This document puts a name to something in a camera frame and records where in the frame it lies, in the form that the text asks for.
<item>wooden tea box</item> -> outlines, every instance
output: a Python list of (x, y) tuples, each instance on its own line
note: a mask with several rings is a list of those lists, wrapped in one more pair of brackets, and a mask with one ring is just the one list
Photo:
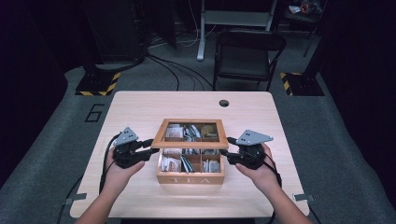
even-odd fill
[(164, 119), (151, 147), (160, 148), (160, 184), (224, 182), (224, 159), (217, 149), (228, 149), (221, 119)]

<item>black stand base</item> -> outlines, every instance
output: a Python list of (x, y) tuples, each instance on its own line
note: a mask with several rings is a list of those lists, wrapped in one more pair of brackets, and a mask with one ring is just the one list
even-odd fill
[(97, 70), (96, 74), (85, 73), (76, 87), (76, 95), (109, 95), (116, 87), (120, 73)]
[(316, 79), (304, 80), (301, 73), (281, 73), (286, 94), (292, 96), (324, 96)]

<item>background chair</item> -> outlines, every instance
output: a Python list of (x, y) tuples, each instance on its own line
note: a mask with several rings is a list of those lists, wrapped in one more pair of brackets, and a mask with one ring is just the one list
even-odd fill
[(311, 47), (312, 40), (314, 39), (314, 36), (320, 25), (322, 15), (326, 8), (327, 2), (328, 0), (320, 0), (321, 11), (319, 13), (304, 14), (302, 12), (298, 12), (293, 14), (289, 10), (289, 4), (285, 4), (285, 3), (284, 3), (285, 5), (280, 9), (281, 19), (285, 19), (286, 21), (289, 21), (297, 25), (301, 25), (311, 30), (308, 37), (309, 41), (305, 49), (304, 57), (306, 56), (307, 52), (309, 51), (309, 48)]
[(270, 90), (279, 55), (286, 40), (278, 34), (259, 30), (231, 29), (216, 40), (213, 91), (219, 77), (267, 82)]

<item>person's left hand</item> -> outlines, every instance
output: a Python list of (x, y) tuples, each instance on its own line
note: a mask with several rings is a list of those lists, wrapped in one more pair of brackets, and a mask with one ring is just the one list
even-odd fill
[[(114, 148), (108, 151), (106, 168), (114, 161), (113, 159)], [(106, 174), (106, 182), (102, 192), (107, 192), (118, 197), (127, 186), (129, 179), (132, 175), (136, 174), (145, 165), (144, 161), (127, 168), (120, 168), (115, 162), (110, 166)]]

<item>wooden table top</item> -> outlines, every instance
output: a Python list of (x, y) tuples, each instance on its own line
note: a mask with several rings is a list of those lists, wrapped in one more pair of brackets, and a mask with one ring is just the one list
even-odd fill
[[(229, 105), (219, 104), (226, 100)], [(115, 94), (99, 133), (78, 194), (72, 217), (80, 217), (98, 196), (106, 146), (117, 133), (130, 127), (139, 141), (154, 138), (164, 119), (221, 119), (228, 137), (244, 130), (273, 136), (267, 142), (282, 176), (283, 190), (292, 198), (303, 188), (290, 154), (288, 141), (274, 99), (262, 91), (119, 91)], [(230, 145), (236, 152), (238, 147)], [(156, 176), (159, 154), (153, 154), (143, 169), (132, 176), (113, 205), (110, 217), (214, 218), (270, 217), (273, 207), (250, 179), (225, 162), (223, 185), (160, 185)], [(308, 215), (306, 201), (295, 202)]]

